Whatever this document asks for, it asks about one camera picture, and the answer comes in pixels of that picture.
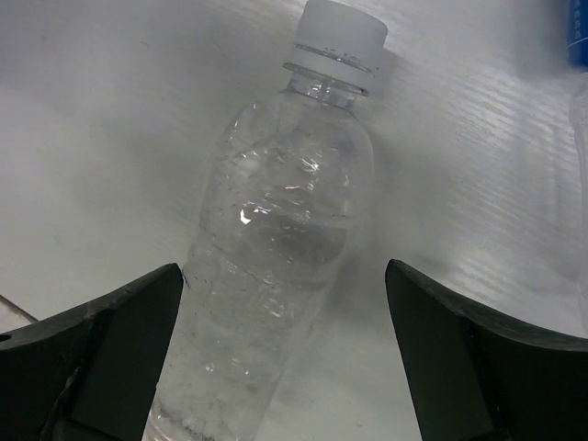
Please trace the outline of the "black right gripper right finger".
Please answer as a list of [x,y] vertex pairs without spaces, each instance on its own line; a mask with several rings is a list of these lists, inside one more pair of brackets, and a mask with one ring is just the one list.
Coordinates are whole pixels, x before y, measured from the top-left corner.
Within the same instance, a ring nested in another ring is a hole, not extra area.
[[520,321],[399,260],[385,278],[422,439],[586,439],[586,339]]

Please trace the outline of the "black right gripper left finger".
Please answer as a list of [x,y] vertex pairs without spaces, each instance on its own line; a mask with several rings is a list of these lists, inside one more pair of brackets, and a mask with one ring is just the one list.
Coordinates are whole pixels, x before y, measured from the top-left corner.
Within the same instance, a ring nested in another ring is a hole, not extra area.
[[167,264],[1,335],[4,440],[140,440],[183,290]]

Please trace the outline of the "clear white cap bottle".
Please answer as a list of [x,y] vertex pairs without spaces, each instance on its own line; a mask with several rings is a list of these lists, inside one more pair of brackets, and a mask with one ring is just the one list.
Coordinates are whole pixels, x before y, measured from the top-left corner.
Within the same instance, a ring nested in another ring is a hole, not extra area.
[[363,220],[373,150],[353,111],[388,30],[310,1],[287,87],[222,133],[144,436],[252,440]]

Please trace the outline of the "blue label plastic bottle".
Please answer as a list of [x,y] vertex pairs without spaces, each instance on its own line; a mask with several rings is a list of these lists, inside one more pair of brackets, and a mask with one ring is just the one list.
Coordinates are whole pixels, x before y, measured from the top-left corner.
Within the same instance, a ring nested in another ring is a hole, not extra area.
[[587,297],[587,1],[567,2],[566,49],[568,62],[579,73],[579,86],[571,97],[569,119],[578,153],[582,189],[583,263],[580,287]]

